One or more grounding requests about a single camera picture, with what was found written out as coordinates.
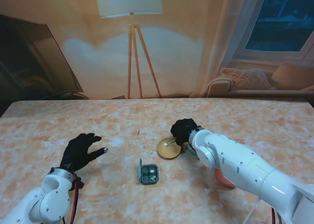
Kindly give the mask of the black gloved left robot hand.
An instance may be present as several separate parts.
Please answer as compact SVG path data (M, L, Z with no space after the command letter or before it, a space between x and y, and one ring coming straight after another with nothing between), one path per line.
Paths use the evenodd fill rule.
M108 148L106 147L88 153L89 147L101 139L100 136L96 136L94 133L79 134L76 138L69 141L59 167L76 172L91 161L107 153Z

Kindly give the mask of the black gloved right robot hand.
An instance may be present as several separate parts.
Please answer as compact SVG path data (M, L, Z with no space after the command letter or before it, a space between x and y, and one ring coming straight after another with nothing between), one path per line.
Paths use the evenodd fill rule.
M171 127L171 134L175 138L177 145L181 146L188 142L189 136L193 130L200 128L192 118L180 119Z

